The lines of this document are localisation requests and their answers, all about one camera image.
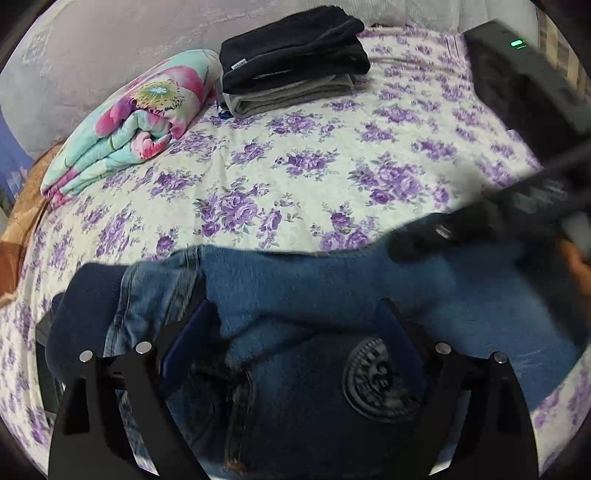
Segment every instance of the purple flower pattern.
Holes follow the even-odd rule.
[[[90,230],[93,229],[108,212],[109,208],[104,203],[91,210],[90,213],[88,213],[88,215],[86,215],[82,220],[82,227],[80,228],[82,232],[90,232]]]
[[[15,306],[14,326],[16,331],[19,333],[21,340],[27,345],[27,348],[32,349],[33,346],[31,342],[31,334],[35,328],[35,324],[33,322],[33,313],[29,305],[26,305],[22,302],[17,302]],[[14,365],[14,351],[12,351],[11,354],[9,349],[8,358],[9,365]]]
[[[433,48],[429,47],[428,45],[418,45],[417,51],[423,55],[426,55],[427,57],[430,57],[433,54]]]
[[[338,210],[330,210],[327,204],[324,211],[330,215],[331,230],[324,231],[314,224],[310,233],[320,241],[319,247],[324,251],[354,250],[365,247],[373,240],[379,230],[376,218],[366,216],[364,220],[356,222],[349,202],[345,202]]]
[[[390,205],[396,202],[417,205],[424,203],[428,189],[421,184],[425,173],[418,165],[395,162],[390,153],[385,153],[371,162],[373,168],[362,160],[349,172],[349,180],[360,192],[370,192],[367,205]]]
[[[477,140],[474,132],[472,132],[470,130],[466,130],[460,126],[456,127],[456,134],[458,137],[460,137],[470,143],[474,143]]]
[[[527,148],[525,153],[525,161],[534,170],[540,170],[542,168],[540,161],[529,148]]]
[[[443,90],[443,98],[448,102],[458,102],[466,97],[464,89],[459,85],[450,87],[444,83],[441,89]]]
[[[271,142],[261,143],[258,139],[252,140],[244,145],[242,151],[236,151],[232,154],[231,165],[244,165],[251,161],[265,158],[265,153],[271,148]]]
[[[476,161],[476,166],[490,180],[490,182],[499,188],[505,188],[515,183],[517,180],[507,168],[507,165],[502,161],[491,161],[488,158],[481,156]]]
[[[131,176],[132,176],[131,171],[132,171],[131,168],[126,168],[125,170],[121,170],[121,171],[117,172],[115,175],[111,175],[110,177],[107,177],[103,183],[103,186],[100,189],[101,190],[115,189],[115,191],[120,190],[121,187],[125,183],[127,183],[127,181],[131,178]]]
[[[49,266],[59,272],[59,280],[61,280],[68,265],[67,253],[73,242],[72,230],[73,229],[70,228],[57,242],[53,244],[53,251],[49,260]]]
[[[435,188],[431,190],[433,198],[433,207],[438,212],[447,212],[449,210],[450,192],[449,187],[446,187],[450,182],[444,177],[437,179]]]
[[[433,161],[439,160],[453,160],[457,148],[454,147],[453,143],[444,143],[441,140],[433,140],[432,138],[417,139],[416,142],[411,144],[413,152],[423,152],[427,158]]]
[[[208,115],[203,117],[203,122],[207,122],[208,124],[212,124],[214,127],[221,127],[225,121],[219,118],[217,113],[215,115]]]
[[[245,130],[248,127],[256,125],[257,122],[262,118],[262,115],[253,115],[248,118],[234,118],[228,122],[228,126],[232,130]]]
[[[436,134],[439,132],[439,124],[437,123],[437,120],[435,120],[435,118],[433,118],[432,116],[430,116],[429,120],[427,120],[427,125],[431,129],[432,134]]]
[[[335,131],[335,128],[342,128],[342,127],[343,127],[343,125],[341,125],[340,120],[338,120],[338,119],[329,120],[329,122],[326,125],[323,125],[322,127],[320,127],[320,130],[318,130],[318,143],[322,143],[327,138],[332,137],[333,133]]]
[[[432,102],[431,100],[414,99],[411,105],[418,105],[425,112],[438,112],[441,108],[441,102]]]
[[[589,381],[589,368],[585,366],[580,370],[578,383],[567,402],[567,409],[571,414],[571,424],[573,427],[578,427],[583,422],[589,411],[590,403],[591,382]]]
[[[539,406],[535,409],[535,414],[532,419],[534,428],[540,429],[548,422],[548,420],[557,415],[556,407],[560,402],[560,393],[563,386],[560,385],[554,390]]]
[[[387,89],[383,89],[380,92],[380,100],[391,100],[402,98],[403,95],[413,95],[415,92],[413,85],[401,85],[400,82],[384,83]]]
[[[418,82],[418,83],[431,83],[431,80],[427,77],[427,74],[425,72],[421,72],[421,73],[417,73],[415,75],[411,75],[411,79],[413,82]]]
[[[74,202],[78,202],[79,198],[82,198],[82,195],[78,195],[78,198],[74,199]],[[91,195],[88,195],[88,197],[85,197],[84,202],[80,202],[80,204],[78,205],[78,208],[74,212],[74,215],[77,215],[77,216],[84,215],[86,209],[90,205],[92,205],[93,200],[94,200],[94,197],[92,197]]]
[[[338,154],[337,149],[332,152],[322,152],[306,148],[301,151],[293,151],[285,157],[279,157],[271,168],[285,167],[285,171],[290,177],[312,177],[319,181],[326,174],[332,173],[329,164],[336,161]]]
[[[320,128],[318,120],[322,115],[317,113],[303,114],[303,110],[297,112],[286,113],[283,116],[274,117],[267,128],[271,130],[271,134],[276,135],[310,135],[314,130]]]
[[[384,69],[384,76],[388,78],[397,77],[401,79],[402,77],[404,77],[404,74],[402,73],[402,70],[399,67],[391,66]]]
[[[376,108],[374,114],[386,117],[388,123],[391,124],[401,125],[421,123],[421,119],[418,117],[415,110],[402,108],[398,105]]]
[[[356,111],[361,105],[354,100],[336,100],[334,102],[325,103],[323,107],[331,108],[335,112]]]
[[[100,258],[104,255],[122,254],[128,247],[139,242],[133,233],[142,229],[142,223],[142,218],[128,203],[101,230],[95,255]]]
[[[197,161],[208,162],[217,149],[218,140],[213,135],[205,135],[200,131],[186,133],[168,149],[169,155],[184,152]]]
[[[380,55],[391,55],[392,54],[392,47],[388,47],[386,45],[375,45],[371,47],[372,53],[379,53]]]
[[[132,190],[139,189],[142,185],[147,185],[152,183],[154,179],[154,175],[157,173],[157,166],[152,163],[144,172],[144,175],[141,178],[136,179],[135,185],[133,186]]]
[[[255,234],[260,239],[258,248],[278,247],[275,239],[281,222],[301,219],[300,205],[292,200],[291,194],[286,194],[269,210],[259,208],[258,199],[269,193],[269,185],[258,183],[247,190],[245,180],[245,177],[238,177],[230,189],[212,187],[206,198],[193,203],[197,217],[202,220],[202,227],[195,233],[205,238],[232,233],[235,235],[233,243],[237,245],[258,223]]]
[[[453,116],[467,127],[483,127],[480,117],[476,111],[470,112],[465,108],[456,108],[453,111]]]
[[[49,447],[51,430],[47,425],[45,411],[41,407],[27,408],[27,419],[31,428],[31,437],[44,447]]]
[[[446,67],[457,67],[459,62],[447,53],[442,53],[437,59]]]
[[[491,145],[491,152],[498,153],[507,159],[509,159],[515,155],[515,151],[513,150],[512,146],[500,144],[497,142],[495,142]]]
[[[158,227],[158,240],[156,241],[155,253],[149,253],[148,248],[142,249],[142,258],[145,260],[160,260],[169,256],[178,240],[178,227],[171,228],[166,233],[162,227]]]
[[[365,124],[364,130],[356,128],[355,131],[359,134],[362,142],[382,142],[388,140],[394,143],[396,141],[394,130],[391,128],[381,129],[377,126],[376,122]]]
[[[152,182],[150,189],[150,198],[163,197],[166,201],[171,202],[173,199],[187,199],[189,198],[184,190],[188,187],[193,187],[201,181],[201,176],[192,174],[184,168],[169,168]]]

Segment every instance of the brown blanket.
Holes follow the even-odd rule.
[[[8,219],[6,231],[0,238],[0,307],[14,299],[29,238],[46,205],[40,192],[41,181],[60,147],[61,143],[51,147],[29,170]]]

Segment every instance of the folded blanket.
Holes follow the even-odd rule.
[[[363,22],[339,7],[290,15],[222,43],[225,93],[260,92],[336,74],[365,74],[369,60],[355,37]]]
[[[236,118],[247,118],[258,113],[268,112],[298,103],[309,102],[318,98],[328,98],[336,95],[345,95],[353,91],[351,75],[328,75],[314,80],[302,80],[284,87],[263,90],[262,92],[243,93],[230,95],[224,93],[223,97]]]
[[[47,201],[39,192],[43,175],[62,143],[51,147],[31,167],[0,238],[0,307],[14,299],[27,245]]]
[[[212,50],[188,50],[115,92],[74,130],[42,194],[59,206],[96,180],[152,158],[180,138],[221,74]]]

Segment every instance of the clothing tag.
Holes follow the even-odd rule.
[[[236,62],[234,65],[232,65],[230,68],[231,68],[232,70],[236,70],[237,68],[240,68],[240,67],[242,67],[242,65],[246,65],[246,64],[247,64],[247,61],[246,61],[246,59],[242,59],[242,60],[240,60],[240,61],[237,61],[237,62]]]

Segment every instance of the metal screw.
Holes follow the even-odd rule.
[[[435,351],[442,355],[449,355],[452,352],[452,347],[446,342],[439,342],[435,346]]]
[[[509,360],[503,352],[495,352],[495,354],[492,357],[498,364],[505,364],[507,363],[507,360]]]
[[[151,349],[152,344],[150,342],[140,342],[135,346],[135,351],[141,355],[148,353]]]
[[[92,352],[90,350],[84,350],[78,358],[83,364],[85,364],[88,360],[92,358]]]
[[[445,228],[443,225],[437,225],[435,231],[441,235],[445,240],[449,240],[453,237],[452,231],[449,228]]]

